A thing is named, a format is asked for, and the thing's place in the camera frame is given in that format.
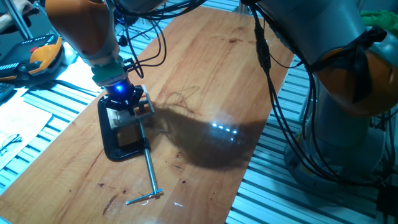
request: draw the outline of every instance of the wooden board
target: wooden board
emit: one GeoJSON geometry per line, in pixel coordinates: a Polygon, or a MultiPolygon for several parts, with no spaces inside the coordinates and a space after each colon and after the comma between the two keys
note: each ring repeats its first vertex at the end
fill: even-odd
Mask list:
{"type": "MultiPolygon", "coordinates": [[[[143,80],[130,74],[155,103],[146,133],[160,199],[125,205],[151,191],[146,163],[106,158],[96,99],[0,197],[0,216],[12,223],[224,223],[271,110],[253,30],[252,17],[198,8],[166,27],[162,66],[145,67],[143,80]]],[[[292,54],[269,28],[266,38],[288,65],[292,54]]],[[[154,41],[140,58],[157,48],[154,41]]],[[[273,63],[271,74],[279,89],[286,69],[273,63]]]]}

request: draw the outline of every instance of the cable bundle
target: cable bundle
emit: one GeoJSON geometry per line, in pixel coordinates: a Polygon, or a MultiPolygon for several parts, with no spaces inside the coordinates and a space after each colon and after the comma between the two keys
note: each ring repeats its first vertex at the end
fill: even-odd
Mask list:
{"type": "MultiPolygon", "coordinates": [[[[267,75],[267,81],[268,81],[268,86],[269,86],[269,94],[271,98],[271,103],[272,103],[272,109],[274,111],[275,117],[277,119],[277,122],[280,126],[280,129],[285,136],[287,143],[289,146],[292,148],[293,152],[297,156],[297,158],[300,160],[301,164],[307,168],[310,172],[313,174],[317,175],[318,177],[321,177],[322,179],[329,180],[331,182],[336,182],[341,185],[355,185],[355,186],[372,186],[372,187],[378,187],[379,184],[382,184],[392,173],[392,168],[395,164],[395,149],[394,149],[394,138],[392,136],[392,125],[391,125],[391,112],[389,112],[388,116],[388,123],[389,123],[389,139],[391,142],[391,148],[388,150],[388,147],[386,145],[386,155],[383,157],[383,169],[379,177],[373,179],[373,180],[368,180],[364,182],[356,182],[349,180],[347,178],[344,178],[340,176],[339,174],[334,171],[325,158],[323,157],[321,151],[318,148],[317,144],[317,139],[315,135],[315,115],[317,112],[317,89],[315,85],[315,79],[313,76],[313,72],[310,69],[310,66],[302,60],[298,65],[294,66],[297,67],[300,64],[304,64],[305,68],[307,69],[308,72],[308,77],[310,81],[310,88],[309,88],[309,97],[307,101],[307,106],[305,108],[305,113],[304,113],[304,120],[302,123],[302,137],[305,140],[305,125],[306,125],[306,120],[305,118],[307,117],[309,111],[310,111],[310,102],[313,100],[312,104],[312,111],[311,111],[311,132],[312,132],[312,140],[313,140],[313,145],[314,148],[318,154],[318,160],[322,162],[322,164],[325,165],[325,168],[322,168],[318,165],[318,163],[315,161],[315,159],[312,156],[308,156],[307,152],[303,150],[299,143],[296,140],[296,136],[293,135],[292,131],[289,128],[289,125],[287,124],[287,121],[283,115],[282,109],[280,107],[278,98],[277,98],[277,93],[274,88],[274,85],[271,80],[271,76],[269,74],[270,68],[271,68],[271,59],[274,59],[269,53],[269,48],[268,45],[266,44],[265,38],[264,38],[264,29],[261,27],[261,23],[259,21],[257,11],[261,14],[261,16],[267,21],[267,23],[270,25],[271,29],[274,31],[278,31],[280,34],[284,34],[283,31],[278,27],[278,25],[257,5],[257,4],[250,4],[249,5],[253,16],[256,21],[256,28],[255,28],[255,33],[256,33],[256,39],[257,39],[257,52],[259,54],[259,60],[260,64],[262,65],[264,72],[267,75]]],[[[302,59],[300,56],[299,50],[297,50],[294,45],[292,45],[292,51],[302,59]]]]}

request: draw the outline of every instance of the metal slat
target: metal slat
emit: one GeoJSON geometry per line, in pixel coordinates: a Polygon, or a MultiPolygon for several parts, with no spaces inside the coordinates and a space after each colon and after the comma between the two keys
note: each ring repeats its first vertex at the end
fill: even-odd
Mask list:
{"type": "Polygon", "coordinates": [[[225,223],[226,224],[244,224],[243,222],[239,222],[232,217],[226,217],[225,223]]]}
{"type": "Polygon", "coordinates": [[[70,110],[75,114],[82,112],[86,105],[68,99],[66,97],[60,96],[58,94],[52,93],[48,90],[33,90],[29,91],[31,95],[39,96],[47,101],[51,101],[53,104],[58,105],[61,108],[70,110]]]}
{"type": "Polygon", "coordinates": [[[290,176],[289,172],[284,169],[284,167],[278,167],[269,162],[261,161],[260,159],[254,160],[254,158],[252,162],[249,163],[249,167],[256,172],[260,171],[261,175],[266,174],[266,176],[273,178],[274,180],[285,183],[291,187],[295,187],[296,189],[304,190],[310,195],[322,198],[330,203],[335,203],[341,207],[352,209],[370,217],[376,216],[375,203],[369,202],[359,197],[349,196],[347,193],[321,194],[319,192],[314,192],[313,190],[297,183],[295,179],[290,176]]]}
{"type": "Polygon", "coordinates": [[[283,224],[283,223],[294,223],[299,224],[290,218],[287,218],[279,213],[276,213],[272,210],[269,210],[265,207],[262,207],[248,199],[245,199],[241,196],[236,196],[235,201],[232,204],[232,207],[236,210],[239,210],[245,214],[254,217],[256,220],[261,220],[267,223],[275,223],[275,224],[283,224]]]}
{"type": "Polygon", "coordinates": [[[250,224],[261,224],[261,223],[259,223],[257,221],[254,221],[253,219],[249,218],[248,216],[243,215],[243,214],[235,211],[234,208],[232,208],[231,211],[229,211],[228,216],[233,218],[233,219],[235,219],[235,220],[239,220],[239,221],[241,221],[242,223],[245,223],[245,224],[248,224],[248,223],[250,223],[250,224]]]}
{"type": "Polygon", "coordinates": [[[300,108],[305,101],[305,96],[291,94],[285,90],[281,90],[278,94],[278,97],[284,100],[290,100],[292,103],[297,104],[300,108]]]}
{"type": "Polygon", "coordinates": [[[10,181],[15,180],[15,178],[17,177],[17,175],[10,173],[6,170],[0,170],[0,175],[2,175],[3,177],[7,178],[10,181]]]}
{"type": "Polygon", "coordinates": [[[307,207],[335,220],[349,223],[374,223],[374,220],[366,215],[330,203],[322,198],[310,195],[302,190],[295,189],[294,187],[258,174],[252,170],[247,170],[243,179],[248,183],[251,182],[256,184],[256,186],[262,186],[262,188],[266,189],[268,192],[272,192],[274,195],[307,207]]]}
{"type": "Polygon", "coordinates": [[[92,102],[92,100],[89,100],[89,99],[87,99],[85,97],[82,97],[80,95],[73,94],[70,91],[67,91],[67,90],[64,90],[62,88],[59,88],[58,86],[59,86],[58,84],[56,84],[55,86],[52,86],[49,83],[43,83],[43,84],[40,85],[40,87],[42,87],[45,90],[51,91],[53,93],[56,93],[56,94],[58,94],[60,96],[63,96],[63,97],[66,97],[66,98],[68,98],[70,100],[76,101],[77,103],[81,103],[83,105],[88,105],[89,103],[92,102]]]}
{"type": "Polygon", "coordinates": [[[64,85],[61,85],[61,84],[57,84],[55,82],[46,82],[46,84],[47,83],[48,83],[49,86],[52,85],[53,86],[52,88],[54,88],[54,90],[57,90],[57,91],[63,90],[63,91],[65,91],[65,92],[67,92],[67,93],[69,93],[71,95],[75,95],[75,96],[79,96],[81,98],[87,99],[90,102],[92,102],[95,99],[95,96],[89,95],[89,94],[84,93],[82,91],[74,90],[74,89],[69,88],[67,86],[64,86],[64,85]]]}
{"type": "Polygon", "coordinates": [[[39,132],[39,136],[40,136],[40,137],[43,137],[43,138],[46,139],[47,141],[52,141],[53,139],[55,139],[55,136],[53,136],[53,135],[51,135],[51,134],[49,134],[49,133],[46,133],[45,131],[39,132]]]}
{"type": "Polygon", "coordinates": [[[265,203],[268,206],[275,208],[283,213],[289,213],[301,220],[308,220],[308,222],[310,223],[341,223],[330,217],[320,215],[313,210],[307,209],[288,200],[282,199],[276,195],[273,195],[269,192],[261,190],[257,187],[253,187],[252,185],[249,185],[247,183],[243,182],[239,189],[243,189],[241,190],[241,194],[248,195],[248,197],[252,197],[254,200],[259,200],[261,201],[261,203],[265,203]]]}
{"type": "Polygon", "coordinates": [[[23,152],[23,151],[18,152],[17,156],[22,158],[22,159],[24,159],[27,162],[32,162],[35,159],[33,156],[31,156],[31,155],[29,155],[29,154],[27,154],[26,152],[23,152]]]}
{"type": "Polygon", "coordinates": [[[48,141],[36,137],[28,144],[28,146],[33,147],[41,152],[44,151],[49,144],[50,143],[48,141]]]}
{"type": "Polygon", "coordinates": [[[47,126],[57,129],[59,131],[63,131],[69,125],[68,122],[62,121],[61,119],[55,118],[54,116],[47,123],[47,126]]]}
{"type": "Polygon", "coordinates": [[[76,113],[73,113],[71,111],[68,111],[64,108],[61,108],[57,105],[51,104],[51,102],[45,101],[43,99],[40,99],[38,97],[35,97],[34,95],[30,94],[25,94],[24,95],[25,102],[35,106],[37,108],[40,108],[44,111],[47,111],[49,113],[52,113],[54,116],[58,116],[59,118],[64,119],[65,121],[72,121],[74,117],[76,117],[76,113]]]}
{"type": "Polygon", "coordinates": [[[3,176],[0,174],[0,183],[2,183],[3,185],[7,186],[7,185],[9,185],[9,184],[11,183],[11,180],[9,180],[9,179],[3,177],[3,176]]]}
{"type": "Polygon", "coordinates": [[[50,135],[52,135],[52,136],[54,136],[54,137],[56,137],[56,136],[58,136],[58,135],[60,134],[59,131],[56,131],[56,130],[54,130],[54,129],[52,129],[52,128],[49,128],[49,127],[47,127],[47,126],[44,127],[42,131],[44,131],[44,132],[46,132],[47,134],[50,134],[50,135]]]}
{"type": "Polygon", "coordinates": [[[308,87],[309,87],[309,82],[308,81],[302,80],[302,79],[299,79],[299,78],[295,78],[295,77],[293,77],[291,75],[287,75],[286,76],[285,83],[289,83],[291,85],[302,87],[302,88],[306,88],[306,89],[308,89],[308,87]]]}
{"type": "Polygon", "coordinates": [[[26,153],[26,154],[28,154],[28,155],[34,157],[34,158],[37,158],[37,156],[38,156],[39,153],[40,153],[40,152],[38,152],[38,151],[36,151],[36,150],[34,150],[34,149],[31,149],[31,148],[29,148],[29,147],[25,147],[25,148],[22,150],[22,152],[24,152],[24,153],[26,153]]]}
{"type": "Polygon", "coordinates": [[[19,174],[24,169],[26,169],[26,164],[18,161],[17,159],[13,158],[7,165],[6,168],[12,170],[13,172],[19,174]]]}

